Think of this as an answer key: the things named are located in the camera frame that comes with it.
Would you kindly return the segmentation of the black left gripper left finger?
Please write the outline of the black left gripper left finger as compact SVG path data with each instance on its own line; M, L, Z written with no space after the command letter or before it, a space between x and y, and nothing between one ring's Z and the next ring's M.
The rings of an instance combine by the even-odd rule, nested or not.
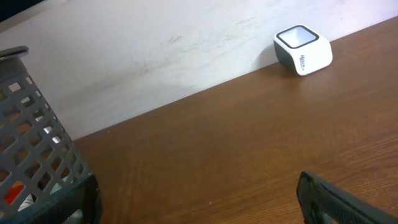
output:
M63 223L78 210L82 212L81 223L100 222L103 206L93 174L2 220L1 224Z

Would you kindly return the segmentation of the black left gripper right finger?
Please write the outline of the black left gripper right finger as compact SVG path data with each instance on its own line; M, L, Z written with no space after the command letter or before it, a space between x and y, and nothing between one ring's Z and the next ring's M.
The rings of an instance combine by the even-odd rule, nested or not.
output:
M311 172L301 172L296 193L305 224L397 223L397 217L373 207Z

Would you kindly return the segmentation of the grey plastic mesh basket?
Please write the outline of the grey plastic mesh basket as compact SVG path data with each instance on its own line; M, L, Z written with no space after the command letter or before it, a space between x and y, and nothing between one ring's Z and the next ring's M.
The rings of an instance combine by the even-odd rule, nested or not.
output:
M1 51L1 221L93 174L24 66L28 52Z

